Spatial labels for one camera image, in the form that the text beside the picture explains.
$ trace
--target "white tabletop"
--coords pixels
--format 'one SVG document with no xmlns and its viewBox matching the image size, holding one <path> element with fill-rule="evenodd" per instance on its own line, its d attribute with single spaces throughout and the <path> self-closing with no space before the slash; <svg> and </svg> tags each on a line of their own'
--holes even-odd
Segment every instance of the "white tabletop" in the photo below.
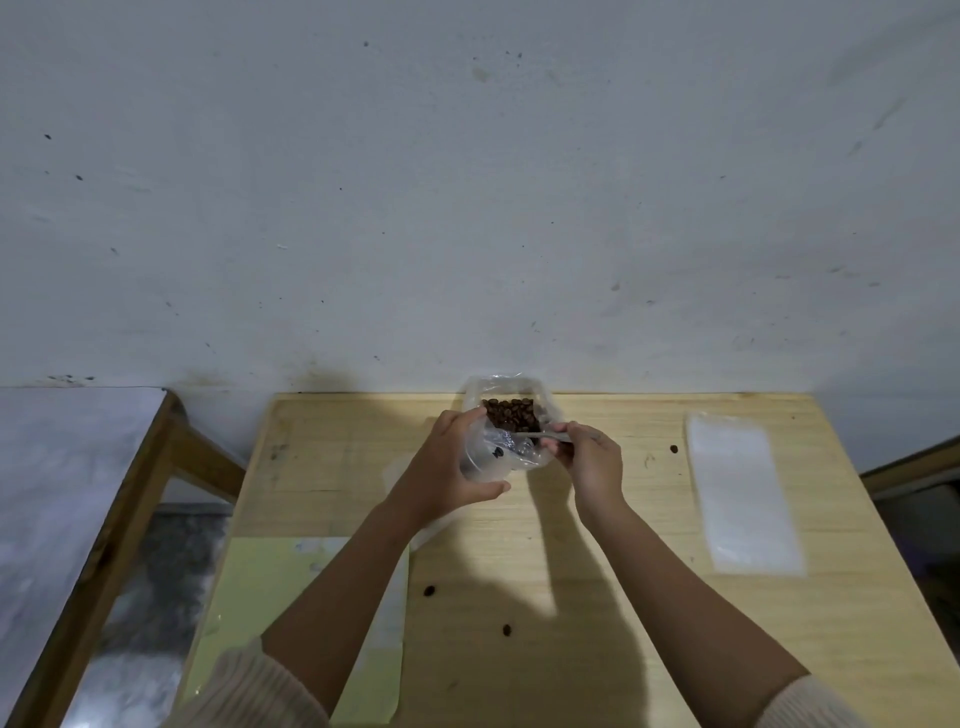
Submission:
<svg viewBox="0 0 960 728">
<path fill-rule="evenodd" d="M 164 396 L 141 387 L 0 388 L 0 725 Z"/>
</svg>

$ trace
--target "wooden table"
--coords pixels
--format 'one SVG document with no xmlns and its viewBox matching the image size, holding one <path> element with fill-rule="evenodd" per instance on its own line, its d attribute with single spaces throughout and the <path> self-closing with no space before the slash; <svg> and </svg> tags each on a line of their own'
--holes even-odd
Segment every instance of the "wooden table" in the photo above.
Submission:
<svg viewBox="0 0 960 728">
<path fill-rule="evenodd" d="M 0 415 L 0 724 L 56 728 L 170 476 L 235 502 L 245 471 L 161 389 L 6 389 Z"/>
<path fill-rule="evenodd" d="M 663 539 L 874 726 L 956 724 L 960 670 L 812 398 L 557 401 L 621 444 L 626 498 Z M 384 470 L 451 405 L 450 395 L 277 397 L 231 535 L 350 535 L 382 498 Z M 766 428 L 808 578 L 713 572 L 684 446 L 684 416 L 696 411 Z M 509 494 L 472 506 L 412 556 L 394 724 L 695 725 L 572 514 L 564 475 L 554 465 L 512 480 Z"/>
</svg>

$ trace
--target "forearm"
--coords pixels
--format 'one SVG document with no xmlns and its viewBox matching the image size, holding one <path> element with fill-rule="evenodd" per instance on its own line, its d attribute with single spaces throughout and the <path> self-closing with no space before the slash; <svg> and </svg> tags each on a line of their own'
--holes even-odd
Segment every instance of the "forearm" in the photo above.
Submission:
<svg viewBox="0 0 960 728">
<path fill-rule="evenodd" d="M 778 692 L 807 674 L 626 505 L 591 531 L 701 725 L 753 725 Z"/>
<path fill-rule="evenodd" d="M 416 533 L 386 503 L 263 633 L 263 651 L 332 715 L 403 549 Z"/>
</svg>

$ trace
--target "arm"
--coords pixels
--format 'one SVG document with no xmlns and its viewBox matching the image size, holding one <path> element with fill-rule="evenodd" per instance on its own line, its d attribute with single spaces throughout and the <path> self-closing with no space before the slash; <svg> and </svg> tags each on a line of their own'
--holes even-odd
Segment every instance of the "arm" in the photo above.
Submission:
<svg viewBox="0 0 960 728">
<path fill-rule="evenodd" d="M 559 428 L 573 446 L 543 442 L 569 470 L 581 521 L 610 560 L 686 704 L 704 726 L 756 724 L 806 668 L 688 569 L 627 505 L 613 440 L 576 423 Z"/>
<path fill-rule="evenodd" d="M 329 715 L 414 534 L 463 505 L 510 489 L 506 482 L 472 483 L 460 473 L 467 428 L 485 416 L 483 407 L 444 412 L 387 498 L 263 633 L 263 651 L 290 670 Z"/>
</svg>

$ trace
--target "gray floor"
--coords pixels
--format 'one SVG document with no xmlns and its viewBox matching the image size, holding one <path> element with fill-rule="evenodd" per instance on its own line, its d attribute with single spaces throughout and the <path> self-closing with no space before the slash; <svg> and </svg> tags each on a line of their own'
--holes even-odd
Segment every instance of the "gray floor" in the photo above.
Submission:
<svg viewBox="0 0 960 728">
<path fill-rule="evenodd" d="M 63 728 L 155 728 L 167 716 L 228 521 L 153 516 Z"/>
</svg>

